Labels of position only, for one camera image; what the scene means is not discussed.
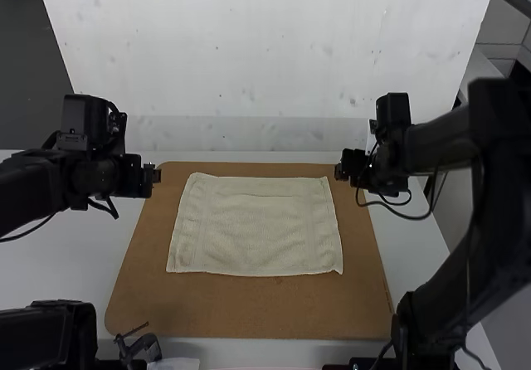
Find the black cable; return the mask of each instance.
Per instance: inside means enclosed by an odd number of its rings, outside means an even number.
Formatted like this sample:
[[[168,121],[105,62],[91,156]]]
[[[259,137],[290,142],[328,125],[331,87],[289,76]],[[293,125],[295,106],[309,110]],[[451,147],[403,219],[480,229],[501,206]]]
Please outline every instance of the black cable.
[[[24,231],[23,233],[20,233],[18,235],[15,235],[15,236],[8,236],[8,237],[3,237],[2,239],[0,239],[0,243],[7,243],[8,241],[14,241],[14,240],[18,240],[24,236],[27,236],[29,235],[30,233],[36,231],[38,228],[44,226],[45,224],[47,224],[53,217],[54,215],[56,215],[56,212],[51,214],[50,216],[48,216],[47,218],[45,218],[41,223],[39,223],[38,225],[35,225],[34,227],[32,227],[31,229],[28,229],[27,231]]]
[[[434,210],[435,210],[437,203],[439,202],[439,196],[441,195],[442,187],[445,185],[446,178],[448,178],[448,171],[445,172],[445,176],[442,178],[441,185],[439,186],[439,190],[437,190],[437,195],[435,196],[435,202],[433,203]]]
[[[470,351],[467,347],[466,347],[466,344],[463,345],[461,347],[461,349],[463,350],[463,352],[470,356],[471,358],[473,358],[479,365],[480,367],[483,369],[483,370],[491,370],[490,368],[488,368],[487,366],[485,366],[485,364],[483,363],[483,361],[481,360],[481,358],[476,355],[475,353],[473,353],[472,351]]]
[[[433,179],[434,180],[433,180],[433,184],[431,185],[430,206],[428,207],[428,211],[425,214],[422,214],[422,215],[402,214],[401,212],[398,212],[394,208],[391,208],[391,206],[389,204],[387,204],[388,203],[387,200],[385,202],[380,202],[380,201],[365,202],[364,204],[359,202],[359,184],[360,184],[360,181],[361,181],[361,178],[362,178],[363,174],[365,173],[365,171],[367,171],[367,168],[369,167],[369,165],[370,165],[370,163],[371,163],[371,161],[373,159],[374,150],[376,150],[377,146],[378,146],[378,142],[376,142],[374,144],[373,149],[371,150],[371,153],[368,156],[367,162],[365,163],[365,166],[363,167],[362,172],[358,176],[358,183],[357,183],[357,187],[356,187],[356,204],[358,204],[358,207],[369,207],[369,206],[379,205],[379,206],[385,207],[388,211],[390,211],[391,213],[393,213],[397,217],[400,217],[400,218],[403,218],[403,219],[407,219],[407,220],[410,220],[410,221],[421,221],[423,219],[428,218],[431,215],[431,211],[433,210],[433,199],[434,199],[434,196],[435,196],[435,185],[436,185],[436,180],[437,180],[437,174],[439,172],[439,165],[438,164],[435,167],[435,171],[433,172]]]
[[[53,148],[56,145],[57,142],[57,134],[59,134],[60,131],[54,131],[50,134],[48,139],[44,141],[44,144],[42,144],[41,148]]]
[[[107,107],[109,108],[111,113],[119,114],[119,110],[113,102],[107,100]]]
[[[95,202],[91,198],[87,199],[87,202],[88,202],[89,206],[95,208],[96,210],[107,212],[114,219],[118,219],[118,212],[116,211],[116,207],[112,204],[112,202],[110,202],[110,206],[109,207],[106,207],[103,204],[99,204],[98,202]]]
[[[369,370],[376,370],[378,368],[378,364],[380,363],[380,361],[383,359],[383,355],[385,355],[385,353],[389,350],[389,348],[392,346],[392,340],[389,341],[388,343],[386,343],[382,350],[380,351],[380,353],[378,354],[378,356],[376,357],[376,360],[374,361],[373,365],[371,366],[371,368],[369,368]]]
[[[385,198],[385,196],[383,196],[381,193],[378,194],[378,196],[382,199],[383,202],[385,202],[386,204],[389,204],[390,206],[395,206],[395,207],[400,207],[400,206],[405,206],[406,204],[409,204],[409,202],[412,200],[412,191],[407,189],[406,191],[407,194],[409,194],[409,197],[406,199],[406,201],[404,202],[390,202],[389,200],[387,200]]]
[[[481,191],[480,191],[480,197],[483,196],[483,187],[484,187],[484,182],[481,183]],[[466,354],[467,356],[469,356],[470,358],[473,358],[479,365],[480,367],[483,369],[483,370],[490,370],[490,368],[488,368],[487,366],[485,366],[485,364],[483,363],[483,361],[481,360],[481,358],[476,355],[475,353],[473,353],[472,351],[470,351],[468,349],[468,347],[466,346],[466,334],[468,332],[468,317],[469,317],[469,313],[470,313],[470,246],[472,244],[472,235],[474,234],[474,224],[475,224],[475,216],[477,214],[477,208],[475,208],[473,211],[472,211],[472,215],[470,216],[470,222],[469,222],[469,225],[468,225],[468,228],[466,230],[466,234],[465,234],[465,243],[466,243],[466,246],[465,246],[465,260],[466,260],[466,296],[465,296],[465,316],[464,316],[464,324],[463,324],[463,344],[461,346],[461,349],[463,350],[463,353]]]

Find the brown cork board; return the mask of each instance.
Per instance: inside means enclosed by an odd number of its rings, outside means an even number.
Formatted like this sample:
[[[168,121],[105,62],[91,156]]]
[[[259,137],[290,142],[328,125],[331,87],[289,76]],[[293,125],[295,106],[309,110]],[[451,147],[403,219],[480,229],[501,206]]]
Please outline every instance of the brown cork board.
[[[149,321],[169,337],[382,339],[392,306],[367,208],[327,164],[165,163],[146,200],[105,313],[111,334]],[[343,246],[343,274],[240,277],[167,273],[169,243],[192,173],[328,177]]]

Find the white cloth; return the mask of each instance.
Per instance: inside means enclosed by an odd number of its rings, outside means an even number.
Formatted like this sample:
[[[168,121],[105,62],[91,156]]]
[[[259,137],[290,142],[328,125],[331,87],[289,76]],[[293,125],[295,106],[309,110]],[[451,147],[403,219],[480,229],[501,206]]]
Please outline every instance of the white cloth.
[[[167,272],[240,276],[343,273],[327,178],[194,173],[181,196]]]

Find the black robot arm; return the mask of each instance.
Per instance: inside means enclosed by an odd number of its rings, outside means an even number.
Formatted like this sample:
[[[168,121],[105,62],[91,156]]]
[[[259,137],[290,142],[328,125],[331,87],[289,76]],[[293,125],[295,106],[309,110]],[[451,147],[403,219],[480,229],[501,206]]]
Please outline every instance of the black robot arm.
[[[406,94],[380,98],[375,154],[345,149],[336,166],[336,178],[390,196],[407,191],[408,176],[472,167],[466,236],[397,306],[397,368],[450,368],[469,329],[530,281],[529,94],[507,80],[477,80],[469,97],[470,105],[419,125],[411,125]]]
[[[43,148],[15,153],[0,163],[0,236],[68,208],[92,206],[116,218],[111,197],[151,197],[160,171],[152,164],[142,166],[138,154],[125,152],[126,123],[127,114],[107,100],[65,96],[61,131]]]

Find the white table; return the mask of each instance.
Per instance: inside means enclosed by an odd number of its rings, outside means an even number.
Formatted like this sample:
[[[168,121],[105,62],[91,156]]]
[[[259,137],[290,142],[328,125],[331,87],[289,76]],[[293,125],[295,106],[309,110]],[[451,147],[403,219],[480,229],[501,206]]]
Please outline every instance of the white table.
[[[0,159],[12,152],[0,151]],[[335,152],[146,152],[145,162],[230,161],[257,163],[337,163]],[[423,213],[426,200],[415,178],[410,178],[412,201],[403,208]],[[98,315],[99,357],[117,358],[104,316],[114,282],[142,210],[143,200],[116,199],[119,220],[92,208],[88,212],[58,214],[41,230],[0,246],[0,309],[29,305],[35,299],[80,299],[91,302]],[[392,302],[396,306],[407,290],[414,290],[448,256],[435,219],[409,222],[383,208],[369,208]],[[469,334],[470,349],[493,370],[499,369],[481,325]],[[320,368],[347,363],[352,356],[378,354],[383,342],[264,340],[229,338],[161,338],[166,357],[201,359],[201,368],[297,367]],[[479,368],[458,353],[462,369]]]

